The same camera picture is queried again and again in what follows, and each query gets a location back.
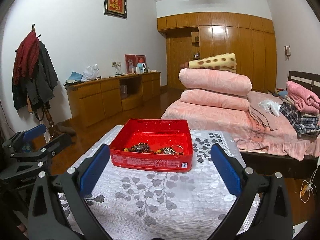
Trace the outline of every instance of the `white plastic bag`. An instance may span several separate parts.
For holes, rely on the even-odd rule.
[[[276,117],[280,117],[280,105],[279,103],[273,102],[271,100],[264,100],[258,104],[263,110],[265,110],[267,113],[271,114],[273,113]]]
[[[87,66],[83,71],[83,77],[81,81],[95,80],[98,77],[98,65]]]

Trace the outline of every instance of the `framed picture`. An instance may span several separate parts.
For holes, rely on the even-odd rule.
[[[127,73],[131,73],[132,68],[134,68],[134,71],[136,72],[136,67],[137,67],[136,55],[125,54],[124,58],[125,58],[126,66],[127,66]]]
[[[143,62],[146,64],[146,66],[147,66],[147,62],[146,62],[146,56],[145,55],[136,55],[136,57],[137,57],[137,64],[139,63],[139,59],[142,59],[143,60]]]
[[[127,0],[104,0],[104,14],[127,18]]]

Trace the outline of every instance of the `black jacket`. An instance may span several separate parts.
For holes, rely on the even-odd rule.
[[[39,58],[35,65],[33,78],[20,78],[18,85],[12,84],[14,108],[27,105],[27,93],[33,110],[39,109],[43,103],[54,98],[53,88],[58,84],[58,77],[53,68],[45,45],[39,43]]]

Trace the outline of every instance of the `blue gripper pad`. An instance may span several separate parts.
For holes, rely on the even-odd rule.
[[[228,161],[227,154],[218,144],[214,144],[211,147],[211,159],[226,184],[229,193],[239,197],[241,195],[240,177]]]
[[[23,142],[31,142],[34,138],[44,134],[46,130],[47,127],[42,123],[41,125],[26,131],[23,135]]]
[[[80,178],[80,192],[79,195],[84,198],[86,195],[91,194],[93,188],[98,182],[101,173],[110,159],[109,146],[103,144],[102,147],[94,155],[94,159],[89,164],[88,168]]]

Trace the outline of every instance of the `black picture frame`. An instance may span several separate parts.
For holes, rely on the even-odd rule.
[[[120,0],[122,1],[122,6],[119,6],[118,3],[115,4],[114,2],[112,3],[113,6],[110,8],[109,3],[110,0],[104,0],[104,14],[108,15],[113,15],[116,17],[121,17],[121,18],[127,18],[127,0]]]

